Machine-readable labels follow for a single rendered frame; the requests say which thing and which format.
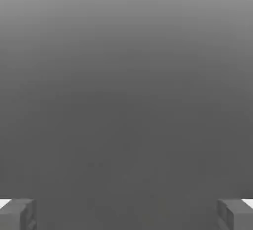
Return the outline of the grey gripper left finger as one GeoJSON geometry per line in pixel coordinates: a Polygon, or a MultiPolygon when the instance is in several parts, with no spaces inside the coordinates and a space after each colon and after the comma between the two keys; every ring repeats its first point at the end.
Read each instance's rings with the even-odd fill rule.
{"type": "Polygon", "coordinates": [[[0,199],[0,230],[37,230],[34,199],[0,199]]]}

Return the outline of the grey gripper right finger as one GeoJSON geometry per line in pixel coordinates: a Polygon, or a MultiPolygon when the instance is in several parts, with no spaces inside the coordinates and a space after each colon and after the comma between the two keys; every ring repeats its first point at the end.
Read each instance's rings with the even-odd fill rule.
{"type": "Polygon", "coordinates": [[[253,230],[253,199],[219,199],[217,230],[253,230]]]}

